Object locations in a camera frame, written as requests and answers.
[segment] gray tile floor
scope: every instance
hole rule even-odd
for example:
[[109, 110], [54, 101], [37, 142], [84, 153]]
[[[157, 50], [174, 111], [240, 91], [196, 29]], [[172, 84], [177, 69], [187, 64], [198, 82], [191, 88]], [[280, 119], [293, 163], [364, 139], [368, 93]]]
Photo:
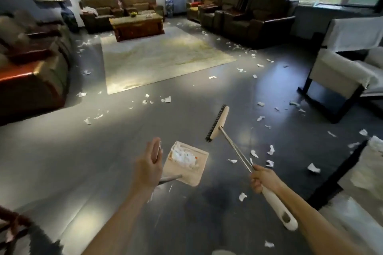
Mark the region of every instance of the gray tile floor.
[[[220, 107], [230, 106], [225, 129], [243, 153], [255, 149], [260, 159], [254, 161], [261, 165], [272, 158], [276, 173], [303, 198], [349, 156], [348, 143], [365, 139], [359, 130], [383, 137], [382, 120], [357, 105], [333, 125], [301, 101], [296, 88], [304, 84], [315, 57], [299, 46], [259, 50], [254, 59], [229, 48], [223, 37], [203, 35], [198, 24], [184, 18], [167, 22], [181, 22], [177, 26], [237, 61], [107, 95], [99, 37], [79, 35], [76, 44], [91, 39], [92, 45], [76, 53], [66, 106], [0, 127], [1, 204], [25, 212], [38, 225], [17, 241], [14, 254], [79, 255], [123, 201], [132, 162], [154, 136], [162, 138], [165, 154], [179, 140], [210, 155], [197, 187], [176, 181], [155, 190], [129, 254], [211, 254], [219, 248], [238, 255], [311, 253], [302, 235], [286, 231], [264, 198], [252, 193], [244, 166], [227, 161], [235, 154], [224, 138], [205, 142]], [[91, 74], [80, 75], [83, 70]], [[319, 87], [313, 91], [323, 94]], [[78, 92], [87, 95], [76, 97]], [[141, 103], [146, 93], [154, 104]], [[172, 102], [161, 103], [160, 96], [171, 96]], [[307, 113], [289, 106], [291, 100], [301, 102]], [[103, 117], [94, 120], [98, 114]], [[257, 122], [259, 116], [266, 118]], [[266, 154], [270, 144], [272, 157]], [[320, 175], [306, 170], [311, 162], [322, 169]], [[242, 203], [241, 192], [248, 196]], [[275, 248], [265, 248], [265, 240]]]

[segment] beige area rug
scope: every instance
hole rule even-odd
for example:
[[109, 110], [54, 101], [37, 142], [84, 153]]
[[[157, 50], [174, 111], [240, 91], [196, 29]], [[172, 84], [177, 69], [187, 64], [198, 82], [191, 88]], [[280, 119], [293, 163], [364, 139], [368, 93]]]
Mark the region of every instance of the beige area rug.
[[101, 44], [109, 95], [236, 60], [175, 26], [119, 43], [107, 36]]

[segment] broom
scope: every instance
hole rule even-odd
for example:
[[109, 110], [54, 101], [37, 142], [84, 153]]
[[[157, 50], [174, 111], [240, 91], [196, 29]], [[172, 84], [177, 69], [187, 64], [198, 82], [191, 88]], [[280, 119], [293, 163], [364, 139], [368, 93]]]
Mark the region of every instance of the broom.
[[[206, 141], [211, 142], [215, 137], [218, 136], [219, 132], [225, 136], [226, 140], [232, 146], [234, 151], [236, 152], [239, 159], [244, 163], [245, 167], [252, 172], [254, 170], [252, 164], [247, 160], [246, 156], [239, 150], [239, 148], [235, 145], [235, 143], [230, 139], [230, 137], [223, 130], [223, 126], [225, 124], [227, 115], [229, 114], [229, 107], [223, 105], [221, 110], [218, 113], [218, 116], [211, 127]], [[282, 221], [284, 226], [290, 230], [295, 231], [298, 228], [298, 222], [290, 213], [290, 211], [286, 208], [286, 206], [282, 203], [282, 201], [273, 193], [271, 190], [267, 189], [265, 186], [262, 186], [262, 194], [265, 196], [266, 201], [270, 204], [270, 206], [275, 211], [278, 218]]]

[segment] wooden coffee table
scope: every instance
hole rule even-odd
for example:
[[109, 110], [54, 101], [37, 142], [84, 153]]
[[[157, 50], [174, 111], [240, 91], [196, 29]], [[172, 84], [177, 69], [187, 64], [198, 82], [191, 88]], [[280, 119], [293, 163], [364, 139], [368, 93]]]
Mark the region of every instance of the wooden coffee table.
[[153, 13], [150, 17], [137, 15], [136, 17], [109, 19], [117, 41], [163, 34], [165, 32], [162, 27], [162, 20], [162, 16], [157, 13]]

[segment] white armchair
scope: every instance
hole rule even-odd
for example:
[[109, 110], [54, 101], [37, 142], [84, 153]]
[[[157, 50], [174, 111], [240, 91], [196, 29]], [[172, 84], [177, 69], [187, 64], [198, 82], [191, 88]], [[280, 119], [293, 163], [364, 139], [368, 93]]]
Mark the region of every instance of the white armchair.
[[[383, 98], [383, 47], [378, 46], [382, 37], [383, 17], [332, 20], [315, 64], [298, 92], [332, 123], [339, 122], [361, 97]], [[337, 54], [356, 50], [369, 50], [364, 61], [352, 61]], [[312, 81], [346, 98], [336, 113], [330, 113], [308, 96]]]

